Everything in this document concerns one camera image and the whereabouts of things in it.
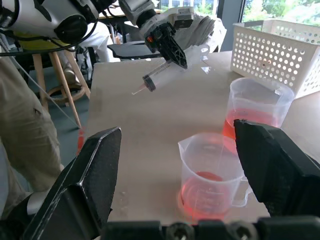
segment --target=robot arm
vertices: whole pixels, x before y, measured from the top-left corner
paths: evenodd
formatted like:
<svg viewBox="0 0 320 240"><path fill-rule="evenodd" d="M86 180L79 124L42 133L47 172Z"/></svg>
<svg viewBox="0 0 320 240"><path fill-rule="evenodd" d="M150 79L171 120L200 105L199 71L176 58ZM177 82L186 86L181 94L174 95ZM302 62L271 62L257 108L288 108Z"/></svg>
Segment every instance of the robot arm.
<svg viewBox="0 0 320 240"><path fill-rule="evenodd" d="M116 0L2 0L0 27L75 44ZM193 8L173 8L157 15L151 0L119 0L127 18L141 29L152 52L187 68L184 51L174 40L176 28L189 27Z"/></svg>

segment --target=table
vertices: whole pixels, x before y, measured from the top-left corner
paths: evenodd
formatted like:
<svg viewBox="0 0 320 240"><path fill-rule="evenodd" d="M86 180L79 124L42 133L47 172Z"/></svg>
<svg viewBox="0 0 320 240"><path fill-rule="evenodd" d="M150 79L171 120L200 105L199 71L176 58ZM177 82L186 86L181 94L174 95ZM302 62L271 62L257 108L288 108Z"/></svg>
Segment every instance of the table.
<svg viewBox="0 0 320 240"><path fill-rule="evenodd" d="M108 16L108 18L106 18L102 13L99 14L99 22L102 22L104 24L110 24L111 25L111 33L112 33L112 37L113 37L113 43L116 43L116 40L114 39L115 36L115 31L113 28L112 24L118 24L120 27L120 30L122 32L122 37L123 37L123 43L127 42L127 37L126 37L126 29L125 29L125 22L128 21L127 16L125 15L125 13L121 10L120 7L110 7L109 8L110 12L116 16L113 17L111 16L111 14L108 12L108 10L106 9L105 12ZM155 9L155 12L157 14L162 13L162 11L160 9Z"/></svg>
<svg viewBox="0 0 320 240"><path fill-rule="evenodd" d="M122 129L111 221L186 221L176 204L182 167L177 143L201 132L221 133L230 83L241 77L230 71L230 59L231 52L212 53L181 79L134 96L131 92L158 59L95 65L86 135ZM206 74L201 67L208 66ZM319 102L320 93L297 99L283 123L285 132L312 157L320 156ZM225 221L252 222L268 215L250 195L247 206L232 208Z"/></svg>

